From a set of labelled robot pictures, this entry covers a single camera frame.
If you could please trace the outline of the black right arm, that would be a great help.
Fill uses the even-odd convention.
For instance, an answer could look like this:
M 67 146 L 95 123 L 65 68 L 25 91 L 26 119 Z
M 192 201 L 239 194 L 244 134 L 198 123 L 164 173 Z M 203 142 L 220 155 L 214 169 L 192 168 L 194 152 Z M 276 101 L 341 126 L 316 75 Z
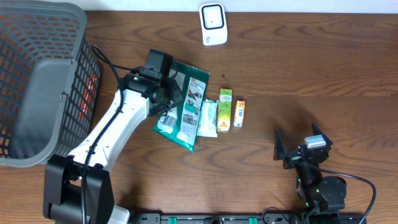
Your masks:
M 313 135 L 304 139 L 304 144 L 295 152 L 286 152 L 282 138 L 275 132 L 273 160 L 283 161 L 284 169 L 297 172 L 296 190 L 307 208 L 291 215 L 290 223 L 340 223 L 340 210 L 345 208 L 347 184 L 335 175 L 322 176 L 319 164 L 329 157 L 333 142 L 312 124 Z

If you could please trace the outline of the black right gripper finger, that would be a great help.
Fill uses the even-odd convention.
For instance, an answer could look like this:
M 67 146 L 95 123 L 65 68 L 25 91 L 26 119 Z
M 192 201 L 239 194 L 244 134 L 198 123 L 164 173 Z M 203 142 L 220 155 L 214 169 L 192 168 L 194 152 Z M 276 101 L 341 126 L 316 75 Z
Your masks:
M 279 161 L 285 157 L 285 148 L 280 137 L 278 130 L 275 130 L 275 144 L 274 144 L 274 155 L 273 160 Z
M 325 135 L 323 131 L 320 130 L 316 123 L 312 123 L 312 132 L 314 136 L 321 135 L 325 140 L 327 146 L 333 145 L 333 141 L 327 135 Z

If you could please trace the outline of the white teal wipes packet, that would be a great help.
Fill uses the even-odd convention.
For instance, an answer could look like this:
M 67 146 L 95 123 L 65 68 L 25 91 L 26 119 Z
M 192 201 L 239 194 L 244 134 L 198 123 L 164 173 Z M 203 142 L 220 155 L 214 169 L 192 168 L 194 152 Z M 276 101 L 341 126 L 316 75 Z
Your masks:
M 216 120 L 218 101 L 205 99 L 202 102 L 197 135 L 208 138 L 217 138 Z

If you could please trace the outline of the small orange candy box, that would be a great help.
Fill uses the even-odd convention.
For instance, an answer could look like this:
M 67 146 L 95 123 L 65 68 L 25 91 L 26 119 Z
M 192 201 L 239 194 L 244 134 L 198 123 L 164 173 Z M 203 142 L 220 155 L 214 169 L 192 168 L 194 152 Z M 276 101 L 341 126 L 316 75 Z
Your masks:
M 234 127 L 240 128 L 243 125 L 244 115 L 246 109 L 246 102 L 244 100 L 238 100 L 236 102 L 235 114 L 234 114 Z

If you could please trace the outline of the green snack box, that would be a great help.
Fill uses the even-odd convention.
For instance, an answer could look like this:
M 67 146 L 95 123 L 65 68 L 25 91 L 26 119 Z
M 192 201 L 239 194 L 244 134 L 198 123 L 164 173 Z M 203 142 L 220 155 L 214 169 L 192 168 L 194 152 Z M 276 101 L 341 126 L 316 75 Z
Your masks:
M 231 126 L 232 93 L 231 89 L 220 89 L 217 117 L 217 131 L 219 133 L 227 133 Z

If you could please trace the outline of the green white 3M packet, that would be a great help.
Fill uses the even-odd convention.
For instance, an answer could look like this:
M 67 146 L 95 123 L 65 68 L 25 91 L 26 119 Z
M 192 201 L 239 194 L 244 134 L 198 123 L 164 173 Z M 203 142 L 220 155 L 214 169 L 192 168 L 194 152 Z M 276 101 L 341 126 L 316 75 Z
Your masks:
M 156 122 L 153 130 L 166 139 L 195 151 L 201 106 L 205 98 L 210 74 L 182 62 L 174 62 L 170 69 L 173 78 L 182 91 L 182 102 L 168 110 Z

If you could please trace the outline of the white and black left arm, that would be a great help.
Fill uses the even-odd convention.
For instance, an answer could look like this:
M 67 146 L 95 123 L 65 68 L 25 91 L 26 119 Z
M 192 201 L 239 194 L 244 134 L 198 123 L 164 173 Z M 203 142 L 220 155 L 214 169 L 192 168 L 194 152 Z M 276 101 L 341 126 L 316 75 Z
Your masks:
M 142 67 L 117 77 L 118 92 L 92 132 L 67 156 L 45 166 L 43 214 L 56 223 L 128 223 L 131 212 L 114 201 L 111 172 L 134 130 L 147 117 L 182 101 L 175 59 L 150 50 Z

